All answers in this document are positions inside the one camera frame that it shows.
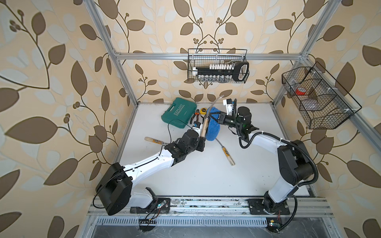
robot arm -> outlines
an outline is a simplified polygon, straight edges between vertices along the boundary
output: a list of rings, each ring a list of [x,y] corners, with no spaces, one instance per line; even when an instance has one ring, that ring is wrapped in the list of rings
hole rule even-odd
[[[273,214],[287,198],[298,190],[301,181],[315,173],[311,164],[312,160],[307,158],[309,155],[301,141],[290,143],[268,133],[253,133],[258,128],[251,125],[250,110],[247,107],[240,107],[237,110],[237,116],[234,117],[229,115],[230,108],[233,108],[229,104],[232,104],[231,99],[226,103],[228,113],[221,112],[218,123],[238,128],[244,141],[261,146],[278,155],[281,176],[275,185],[265,193],[263,200],[263,210],[268,214]],[[113,215],[127,204],[131,207],[145,208],[148,206],[154,194],[151,193],[152,196],[148,194],[145,202],[136,203],[141,193],[134,193],[132,188],[153,173],[183,161],[189,153],[195,150],[202,152],[205,146],[205,139],[199,135],[202,125],[198,124],[194,129],[188,130],[182,138],[166,145],[160,153],[140,162],[125,166],[121,166],[119,163],[111,165],[96,187],[96,192],[107,213]],[[134,202],[129,203],[131,195],[134,196]]]

blue sponge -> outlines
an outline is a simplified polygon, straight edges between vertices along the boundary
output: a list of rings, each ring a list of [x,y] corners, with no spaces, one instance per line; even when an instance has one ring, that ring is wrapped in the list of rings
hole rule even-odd
[[[220,110],[218,110],[215,107],[212,107],[210,112],[220,112]],[[210,116],[216,119],[218,119],[219,117],[218,114],[210,114]],[[208,131],[207,131],[207,134],[205,135],[206,139],[208,141],[213,141],[217,137],[218,133],[219,133],[219,124],[215,120],[210,119],[209,125],[208,125]]]

beige wallpaper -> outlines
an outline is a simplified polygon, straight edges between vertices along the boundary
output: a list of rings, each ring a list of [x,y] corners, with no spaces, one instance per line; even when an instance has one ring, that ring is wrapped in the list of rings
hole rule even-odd
[[[291,69],[290,61],[249,61],[250,75],[242,83],[201,83],[187,80],[183,61],[126,60],[126,75],[141,102],[173,102],[183,97],[195,102],[213,102],[225,95],[238,102],[270,102],[281,87],[281,74]]]
[[[381,2],[340,5],[310,57],[327,70],[363,106],[359,113],[381,133]]]
[[[342,1],[310,57],[325,65],[380,129],[381,2]],[[350,121],[335,130],[306,129],[285,96],[278,113],[292,140],[304,141],[319,169],[314,184],[348,238],[381,237],[381,157]]]
[[[236,48],[299,53],[324,0],[95,0],[114,48],[178,53]]]
[[[132,105],[82,1],[0,0],[0,23],[0,237],[75,237]]]

wire basket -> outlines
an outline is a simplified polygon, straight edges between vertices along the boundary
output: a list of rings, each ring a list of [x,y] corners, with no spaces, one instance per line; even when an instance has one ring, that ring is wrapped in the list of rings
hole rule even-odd
[[[316,63],[312,67],[299,67],[282,74],[282,84],[300,111],[309,129],[335,129],[362,107],[345,88],[326,70],[335,85],[343,89],[345,98],[353,102],[349,106],[338,88],[331,87],[322,77]]]
[[[188,49],[188,83],[246,83],[247,50]]]

floor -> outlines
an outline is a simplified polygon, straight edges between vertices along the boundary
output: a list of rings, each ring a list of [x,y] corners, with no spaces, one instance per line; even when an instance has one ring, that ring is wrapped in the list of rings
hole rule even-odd
[[[210,104],[197,106],[200,109]],[[215,106],[226,111],[222,104]],[[283,137],[270,104],[239,106],[250,109],[253,126]],[[168,124],[161,120],[161,115],[168,107],[169,104],[139,105],[120,160],[121,165],[135,163],[160,151],[160,145],[144,140],[146,136],[170,142]],[[182,137],[189,127],[180,129],[170,125],[169,129],[174,141]],[[203,152],[192,152],[184,161],[151,175],[137,186],[150,187],[159,196],[263,196],[280,176],[278,157],[257,145],[242,149],[237,136],[227,126],[221,125],[217,138],[227,148],[235,166],[230,165],[217,141],[207,141]],[[295,195],[309,194],[303,186]]]

